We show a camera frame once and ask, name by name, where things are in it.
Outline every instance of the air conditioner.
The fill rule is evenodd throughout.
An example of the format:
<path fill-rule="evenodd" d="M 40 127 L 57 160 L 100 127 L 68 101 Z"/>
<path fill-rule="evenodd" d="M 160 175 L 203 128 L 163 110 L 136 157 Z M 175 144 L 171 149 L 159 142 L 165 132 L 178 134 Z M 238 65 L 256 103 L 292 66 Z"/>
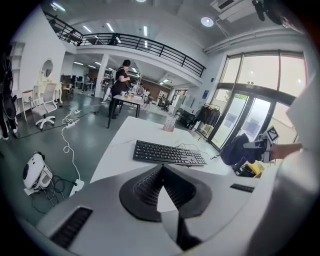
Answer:
<path fill-rule="evenodd" d="M 220 13 L 220 20 L 231 23 L 256 12 L 252 0 L 215 0 L 211 6 Z"/>

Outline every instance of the pillar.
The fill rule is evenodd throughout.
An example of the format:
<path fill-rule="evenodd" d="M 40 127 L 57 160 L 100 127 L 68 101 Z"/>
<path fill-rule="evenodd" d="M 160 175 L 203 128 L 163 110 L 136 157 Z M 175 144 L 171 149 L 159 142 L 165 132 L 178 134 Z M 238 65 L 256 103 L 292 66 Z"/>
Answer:
<path fill-rule="evenodd" d="M 101 65 L 100 65 L 100 68 L 99 68 L 99 73 L 98 73 L 98 76 L 96 78 L 94 96 L 97 97 L 97 98 L 99 98 L 99 96 L 100 96 L 101 83 L 102 83 L 104 75 L 105 75 L 105 70 L 106 70 L 108 61 L 109 61 L 109 54 L 104 53 L 102 61 L 101 61 Z"/>

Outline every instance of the power strip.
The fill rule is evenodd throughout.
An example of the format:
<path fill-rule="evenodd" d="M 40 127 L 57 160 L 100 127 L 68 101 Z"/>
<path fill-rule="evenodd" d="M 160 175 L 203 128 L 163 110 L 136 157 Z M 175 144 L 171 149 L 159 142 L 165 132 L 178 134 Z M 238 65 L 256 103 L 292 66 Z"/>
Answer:
<path fill-rule="evenodd" d="M 85 185 L 85 183 L 82 180 L 78 179 L 78 178 L 75 180 L 75 184 L 76 185 L 73 186 L 69 197 L 73 196 L 75 193 L 80 191 Z"/>
<path fill-rule="evenodd" d="M 65 127 L 70 128 L 70 127 L 74 126 L 75 124 L 76 124 L 75 122 L 70 122 Z"/>

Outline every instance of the hanging clothes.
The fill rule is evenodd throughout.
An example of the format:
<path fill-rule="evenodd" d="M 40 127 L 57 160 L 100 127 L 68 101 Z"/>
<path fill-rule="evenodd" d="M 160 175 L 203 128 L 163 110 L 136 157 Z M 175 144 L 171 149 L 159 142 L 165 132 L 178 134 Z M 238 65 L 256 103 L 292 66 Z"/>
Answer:
<path fill-rule="evenodd" d="M 197 120 L 205 125 L 215 126 L 220 117 L 220 111 L 212 108 L 210 105 L 205 105 L 201 108 Z"/>

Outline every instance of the woman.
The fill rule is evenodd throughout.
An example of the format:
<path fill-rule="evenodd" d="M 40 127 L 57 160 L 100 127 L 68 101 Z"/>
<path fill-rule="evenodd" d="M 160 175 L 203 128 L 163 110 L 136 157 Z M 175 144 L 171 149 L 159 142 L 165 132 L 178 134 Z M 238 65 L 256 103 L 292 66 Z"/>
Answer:
<path fill-rule="evenodd" d="M 122 91 L 124 91 L 127 87 L 126 85 L 127 81 L 130 81 L 130 77 L 127 75 L 130 64 L 131 64 L 131 61 L 129 59 L 126 59 L 115 74 L 115 83 L 111 88 L 112 99 L 109 105 L 109 116 L 111 115 L 112 106 L 114 102 L 115 102 L 115 106 L 118 105 L 119 103 L 119 100 L 115 99 L 114 96 L 119 95 Z"/>

